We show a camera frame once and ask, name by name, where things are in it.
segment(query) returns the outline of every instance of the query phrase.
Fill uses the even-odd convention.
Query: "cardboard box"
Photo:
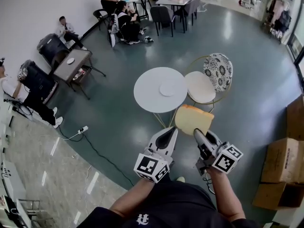
[[[285,182],[260,184],[252,205],[272,210],[298,208],[303,198],[303,185]]]
[[[285,138],[271,143],[261,182],[304,183],[304,142]]]
[[[304,96],[301,95],[287,107],[287,137],[304,140]]]

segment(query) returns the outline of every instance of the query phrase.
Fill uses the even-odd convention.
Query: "teal epoxy floor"
[[[261,31],[259,21],[223,7],[205,8],[206,12],[198,13],[194,26],[189,24],[186,34],[177,20],[174,38],[170,28],[161,30],[157,37],[155,25],[150,22],[146,31],[154,39],[150,44],[119,43],[111,48],[101,25],[102,31],[94,30],[84,39],[84,45],[93,52],[94,66],[104,71],[107,78],[96,72],[88,77],[85,90],[91,97],[89,101],[61,84],[50,105],[56,105],[58,114],[65,118],[61,129],[66,136],[89,126],[86,135],[95,148],[136,182],[138,177],[133,167],[137,156],[152,135],[162,129],[154,116],[141,109],[134,99],[137,78],[148,69],[162,66],[184,74],[186,67],[200,56],[225,54],[234,66],[232,86],[228,96],[216,104],[211,130],[244,152],[229,179],[247,217],[268,222],[274,212],[255,208],[251,202],[266,146],[285,137],[285,107],[301,93],[296,69],[286,47],[269,39]],[[131,187],[86,141],[70,142],[70,145],[110,179],[127,189]],[[184,176],[187,182],[206,189],[195,168],[198,157],[194,139],[180,132],[171,177]]]

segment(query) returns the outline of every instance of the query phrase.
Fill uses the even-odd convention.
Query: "floral cushion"
[[[204,74],[210,78],[215,91],[225,91],[231,83],[233,66],[225,55],[214,53],[205,60]]]

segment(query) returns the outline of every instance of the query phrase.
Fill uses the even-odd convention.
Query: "white shirt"
[[[63,33],[63,31],[65,31],[67,28],[67,30],[69,30],[71,33],[74,33],[74,27],[71,23],[66,23],[66,27],[62,24],[60,24],[56,30],[56,34],[58,35],[58,37],[61,39],[63,38],[63,36],[65,35]]]
[[[0,79],[0,86],[5,93],[7,93],[10,97],[13,97],[13,94],[18,86],[18,81],[10,76],[6,76]],[[29,88],[22,85],[16,97],[16,100],[24,102],[25,99],[28,97],[28,95],[29,95]]]

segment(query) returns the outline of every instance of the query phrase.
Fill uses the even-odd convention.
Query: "bread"
[[[176,112],[175,125],[189,135],[193,135],[196,128],[206,135],[213,118],[213,114],[204,112],[194,106],[183,104]]]

